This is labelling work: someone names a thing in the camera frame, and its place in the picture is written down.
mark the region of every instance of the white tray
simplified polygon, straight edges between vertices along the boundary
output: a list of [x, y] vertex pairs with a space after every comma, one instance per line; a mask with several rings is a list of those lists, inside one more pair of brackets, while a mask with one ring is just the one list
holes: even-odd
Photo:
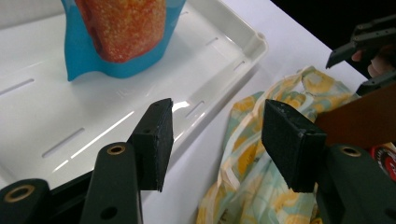
[[65, 16], [0, 30], [0, 178], [55, 188], [90, 171], [99, 149], [126, 141], [148, 106], [174, 101], [172, 157], [248, 80], [262, 34], [218, 0], [188, 0], [164, 57], [126, 79], [67, 82]]

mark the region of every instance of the blue pouch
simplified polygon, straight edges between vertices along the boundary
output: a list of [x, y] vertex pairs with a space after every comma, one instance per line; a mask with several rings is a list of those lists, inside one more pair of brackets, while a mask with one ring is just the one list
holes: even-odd
[[149, 68], [164, 55], [185, 1], [166, 0], [163, 37], [155, 47], [126, 62], [115, 63], [104, 60], [98, 54], [97, 45], [95, 47], [92, 34], [87, 31], [81, 11], [75, 0], [62, 0], [66, 15], [64, 58], [67, 79], [72, 81], [78, 76], [93, 71], [102, 72], [111, 77], [125, 78]]

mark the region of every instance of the patterned cloth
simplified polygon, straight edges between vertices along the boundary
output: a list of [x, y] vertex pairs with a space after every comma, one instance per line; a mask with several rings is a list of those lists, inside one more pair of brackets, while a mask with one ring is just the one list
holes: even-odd
[[234, 104], [219, 177], [202, 199], [196, 223], [321, 223], [314, 193], [288, 188], [261, 141], [265, 99], [287, 103], [310, 120], [357, 97], [309, 66]]

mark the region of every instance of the plastic bag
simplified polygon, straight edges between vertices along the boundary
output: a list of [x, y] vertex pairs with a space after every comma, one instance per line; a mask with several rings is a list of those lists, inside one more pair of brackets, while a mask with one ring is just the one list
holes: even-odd
[[185, 0], [62, 0], [69, 81], [92, 71], [130, 77], [164, 55]]

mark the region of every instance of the white table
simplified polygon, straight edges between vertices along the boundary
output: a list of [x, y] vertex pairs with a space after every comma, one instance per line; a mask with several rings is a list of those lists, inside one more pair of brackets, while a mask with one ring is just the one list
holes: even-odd
[[142, 192], [145, 223], [192, 223], [197, 206], [217, 178], [222, 140], [233, 103], [257, 91], [265, 91], [283, 76], [314, 65], [342, 80], [355, 91], [365, 80], [343, 62], [326, 70], [331, 53], [323, 43], [269, 0], [224, 0], [236, 14], [263, 33], [269, 51], [251, 71], [251, 80], [216, 115], [180, 159], [168, 169], [162, 193]]

